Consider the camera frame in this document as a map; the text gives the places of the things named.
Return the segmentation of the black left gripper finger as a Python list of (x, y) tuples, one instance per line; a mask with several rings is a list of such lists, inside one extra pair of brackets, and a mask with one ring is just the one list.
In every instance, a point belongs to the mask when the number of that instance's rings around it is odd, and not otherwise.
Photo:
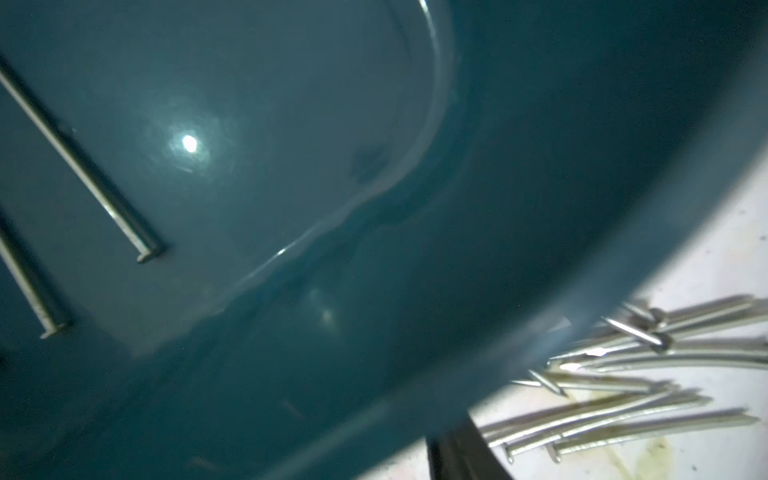
[(432, 480), (512, 480), (469, 416), (426, 440)]

